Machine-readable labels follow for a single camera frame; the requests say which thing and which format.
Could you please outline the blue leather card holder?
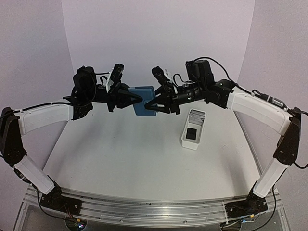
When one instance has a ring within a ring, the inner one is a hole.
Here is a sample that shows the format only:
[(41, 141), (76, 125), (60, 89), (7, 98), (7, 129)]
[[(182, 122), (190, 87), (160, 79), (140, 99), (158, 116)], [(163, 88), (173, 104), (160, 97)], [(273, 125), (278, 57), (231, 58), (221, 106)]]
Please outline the blue leather card holder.
[(131, 87), (129, 90), (143, 98), (141, 103), (133, 105), (136, 116), (156, 116), (156, 111), (145, 109), (145, 104), (155, 97), (153, 86)]

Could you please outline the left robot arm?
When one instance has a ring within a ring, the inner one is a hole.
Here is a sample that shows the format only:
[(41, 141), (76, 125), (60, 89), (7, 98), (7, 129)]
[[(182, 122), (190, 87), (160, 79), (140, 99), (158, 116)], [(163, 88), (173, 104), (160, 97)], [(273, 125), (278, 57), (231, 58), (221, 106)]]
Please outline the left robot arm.
[(69, 121), (87, 116), (94, 103), (104, 103), (109, 112), (141, 102), (123, 83), (124, 66), (115, 64), (108, 73), (98, 74), (83, 66), (73, 77), (69, 96), (59, 101), (42, 103), (24, 109), (5, 107), (0, 114), (0, 154), (15, 174), (37, 191), (38, 205), (74, 218), (82, 201), (63, 195), (62, 188), (42, 167), (51, 154), (56, 139)]

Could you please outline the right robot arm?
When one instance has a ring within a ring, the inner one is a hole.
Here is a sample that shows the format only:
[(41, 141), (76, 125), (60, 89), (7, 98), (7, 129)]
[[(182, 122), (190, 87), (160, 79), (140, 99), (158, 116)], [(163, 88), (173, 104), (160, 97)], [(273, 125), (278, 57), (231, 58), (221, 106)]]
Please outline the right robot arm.
[(185, 64), (188, 81), (179, 85), (166, 70), (156, 66), (152, 75), (159, 83), (154, 98), (146, 109), (166, 114), (179, 114), (180, 106), (204, 101), (221, 109), (245, 115), (262, 125), (266, 137), (265, 148), (272, 150), (272, 157), (263, 168), (248, 195), (225, 205), (229, 218), (247, 217), (268, 209), (266, 196), (274, 193), (275, 185), (286, 170), (297, 164), (301, 139), (301, 109), (288, 107), (283, 101), (256, 89), (246, 90), (226, 76), (214, 79), (211, 58), (200, 57)]

